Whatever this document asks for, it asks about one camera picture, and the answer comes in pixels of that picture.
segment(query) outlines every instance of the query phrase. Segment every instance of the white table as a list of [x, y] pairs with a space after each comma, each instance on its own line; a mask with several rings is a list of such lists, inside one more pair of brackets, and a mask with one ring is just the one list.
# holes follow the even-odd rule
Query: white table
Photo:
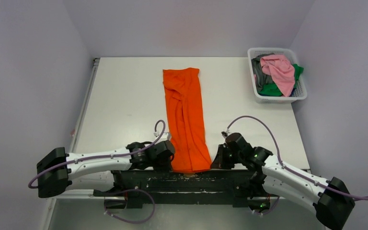
[[[252, 115], [270, 127], [284, 161], [310, 168], [291, 105], [254, 101], [248, 59], [244, 57], [101, 58], [73, 151], [99, 152], [134, 141], [153, 141], [155, 122], [167, 122], [162, 70], [188, 67], [200, 69], [206, 141], [212, 160], [218, 144], [224, 142], [221, 131], [236, 117]], [[276, 154], [273, 140], [258, 122], [244, 118], [230, 130], [242, 133], [252, 146]]]

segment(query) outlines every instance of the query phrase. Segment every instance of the gray floor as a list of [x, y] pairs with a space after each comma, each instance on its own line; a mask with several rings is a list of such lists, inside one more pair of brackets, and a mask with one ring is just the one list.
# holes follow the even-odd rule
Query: gray floor
[[[148, 222], [134, 225], [104, 215], [100, 200], [57, 200], [51, 230], [324, 230], [315, 216], [287, 200], [269, 215], [252, 216], [247, 208], [221, 205], [157, 205]], [[119, 216], [139, 220], [151, 211], [126, 209]]]

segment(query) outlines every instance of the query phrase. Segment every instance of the orange garment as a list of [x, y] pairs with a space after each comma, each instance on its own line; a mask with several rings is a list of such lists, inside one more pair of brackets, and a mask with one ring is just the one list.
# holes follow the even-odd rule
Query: orange garment
[[195, 68], [163, 70], [167, 119], [175, 148], [172, 168], [179, 173], [206, 171], [211, 166], [198, 73]]

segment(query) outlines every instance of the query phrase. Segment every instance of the white plastic basket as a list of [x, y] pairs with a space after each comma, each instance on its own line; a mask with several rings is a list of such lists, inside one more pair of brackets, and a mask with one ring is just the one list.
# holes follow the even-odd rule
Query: white plastic basket
[[255, 99], [257, 103], [291, 103], [297, 100], [304, 100], [307, 97], [307, 90], [304, 85], [304, 77], [303, 74], [300, 75], [299, 80], [297, 81], [297, 87], [294, 90], [293, 94], [289, 97], [269, 97], [262, 96], [257, 93], [256, 89], [256, 80], [253, 77], [253, 68], [252, 68], [252, 59], [261, 54], [284, 54], [291, 62], [291, 64], [299, 65], [297, 60], [297, 56], [295, 53], [289, 49], [282, 48], [250, 48], [248, 50], [248, 61], [249, 61], [249, 69], [253, 82], [253, 91], [255, 95]]

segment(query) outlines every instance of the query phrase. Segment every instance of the pink cloth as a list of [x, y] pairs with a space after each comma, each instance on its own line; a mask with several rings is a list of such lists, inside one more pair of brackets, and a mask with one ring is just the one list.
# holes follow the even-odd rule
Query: pink cloth
[[260, 59], [263, 73], [272, 76], [278, 89], [286, 97], [293, 92], [295, 79], [294, 67], [286, 56], [282, 54], [273, 54]]

